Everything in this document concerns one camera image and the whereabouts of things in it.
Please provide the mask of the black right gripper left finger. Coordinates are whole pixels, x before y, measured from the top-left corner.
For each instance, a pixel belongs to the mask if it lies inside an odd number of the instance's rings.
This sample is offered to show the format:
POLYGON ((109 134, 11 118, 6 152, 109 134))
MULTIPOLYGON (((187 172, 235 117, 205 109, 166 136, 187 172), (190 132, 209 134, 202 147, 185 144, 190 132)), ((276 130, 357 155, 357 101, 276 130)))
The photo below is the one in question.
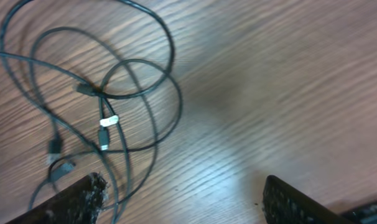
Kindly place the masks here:
POLYGON ((107 182, 90 173, 6 224, 95 224, 107 196, 107 182))

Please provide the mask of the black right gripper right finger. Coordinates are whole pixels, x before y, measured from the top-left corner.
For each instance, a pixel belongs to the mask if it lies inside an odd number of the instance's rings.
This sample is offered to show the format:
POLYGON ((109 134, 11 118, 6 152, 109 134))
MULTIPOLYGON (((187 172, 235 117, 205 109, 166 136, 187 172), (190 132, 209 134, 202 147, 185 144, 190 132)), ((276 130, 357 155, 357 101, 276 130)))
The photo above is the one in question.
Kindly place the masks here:
POLYGON ((351 224, 285 181, 269 175, 263 190, 263 213, 268 224, 351 224))

